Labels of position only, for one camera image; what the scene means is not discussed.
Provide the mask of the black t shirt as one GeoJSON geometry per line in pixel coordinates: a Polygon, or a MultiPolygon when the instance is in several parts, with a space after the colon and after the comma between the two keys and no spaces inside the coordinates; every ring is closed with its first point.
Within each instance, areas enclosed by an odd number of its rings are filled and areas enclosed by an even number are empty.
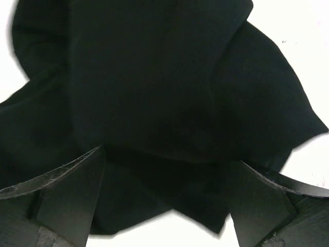
{"type": "Polygon", "coordinates": [[[231,161],[280,171],[327,126],[252,1],[18,1],[29,81],[1,103],[1,187],[103,146],[93,232],[169,210],[219,233],[231,161]]]}

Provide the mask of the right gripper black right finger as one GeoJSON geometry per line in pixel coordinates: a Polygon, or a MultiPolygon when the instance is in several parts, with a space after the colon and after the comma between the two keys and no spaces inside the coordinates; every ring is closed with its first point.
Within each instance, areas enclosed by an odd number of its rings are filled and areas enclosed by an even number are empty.
{"type": "Polygon", "coordinates": [[[233,162],[229,208],[239,246],[328,247],[328,189],[233,162]]]}

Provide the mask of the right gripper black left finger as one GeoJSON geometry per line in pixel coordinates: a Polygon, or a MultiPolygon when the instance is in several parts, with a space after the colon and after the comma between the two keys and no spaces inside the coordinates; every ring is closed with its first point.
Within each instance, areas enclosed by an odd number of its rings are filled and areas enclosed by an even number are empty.
{"type": "Polygon", "coordinates": [[[97,147],[1,189],[1,247],[86,246],[106,165],[97,147]]]}

